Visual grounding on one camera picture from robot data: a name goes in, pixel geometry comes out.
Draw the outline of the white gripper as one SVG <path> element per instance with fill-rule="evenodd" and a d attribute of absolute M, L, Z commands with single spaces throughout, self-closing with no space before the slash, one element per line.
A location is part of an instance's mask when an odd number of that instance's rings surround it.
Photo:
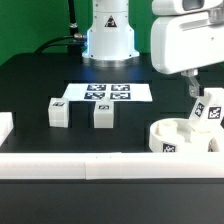
<path fill-rule="evenodd" d="M 199 96 L 198 68 L 224 62 L 224 8 L 174 13 L 155 8 L 151 61 L 160 73 L 182 72 L 191 97 Z"/>

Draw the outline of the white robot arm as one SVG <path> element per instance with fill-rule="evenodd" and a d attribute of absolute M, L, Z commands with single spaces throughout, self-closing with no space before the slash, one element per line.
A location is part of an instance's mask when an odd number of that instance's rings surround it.
<path fill-rule="evenodd" d="M 93 23 L 83 60 L 116 67 L 139 57 L 128 21 L 129 0 L 92 0 Z M 204 66 L 224 62 L 224 0 L 153 0 L 151 62 L 163 74 L 180 73 L 193 97 L 203 94 L 195 76 Z"/>

